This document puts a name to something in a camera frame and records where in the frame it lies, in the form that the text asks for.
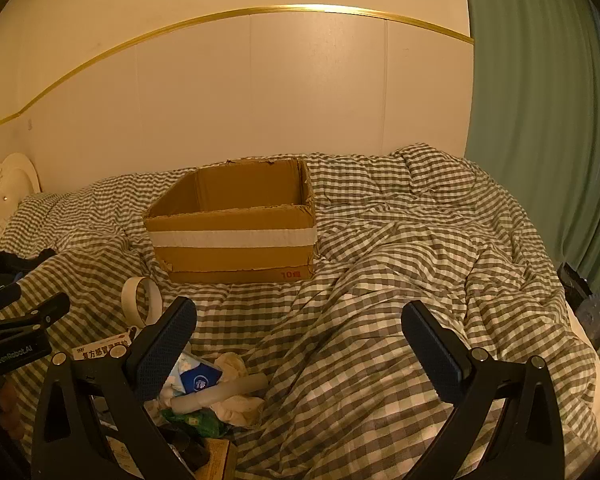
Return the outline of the person left hand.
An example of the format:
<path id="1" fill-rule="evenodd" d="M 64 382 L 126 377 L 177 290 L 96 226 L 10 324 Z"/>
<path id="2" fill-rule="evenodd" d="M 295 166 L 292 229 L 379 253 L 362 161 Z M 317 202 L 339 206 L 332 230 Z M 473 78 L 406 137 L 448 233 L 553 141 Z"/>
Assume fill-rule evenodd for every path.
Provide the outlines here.
<path id="1" fill-rule="evenodd" d="M 0 390 L 0 426 L 13 441 L 19 442 L 24 436 L 18 392 L 8 379 Z"/>

